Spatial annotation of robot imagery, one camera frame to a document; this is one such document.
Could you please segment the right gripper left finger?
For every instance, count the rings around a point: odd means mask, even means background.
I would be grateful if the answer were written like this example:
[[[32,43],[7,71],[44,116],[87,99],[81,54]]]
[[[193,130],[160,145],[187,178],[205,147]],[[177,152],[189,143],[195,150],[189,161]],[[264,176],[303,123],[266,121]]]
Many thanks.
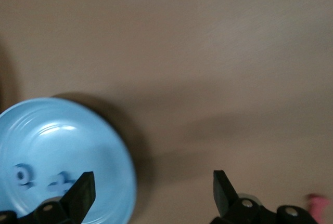
[[[82,223],[95,198],[94,173],[84,172],[59,201],[43,203],[31,213],[20,218],[14,211],[1,211],[1,223]]]

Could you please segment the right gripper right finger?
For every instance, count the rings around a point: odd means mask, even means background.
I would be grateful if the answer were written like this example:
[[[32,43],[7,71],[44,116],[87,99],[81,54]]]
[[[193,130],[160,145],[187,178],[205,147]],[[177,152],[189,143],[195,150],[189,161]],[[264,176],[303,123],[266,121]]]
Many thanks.
[[[213,173],[213,194],[219,211],[212,223],[227,224],[316,224],[311,214],[300,207],[282,205],[276,212],[248,197],[239,197],[223,170]]]

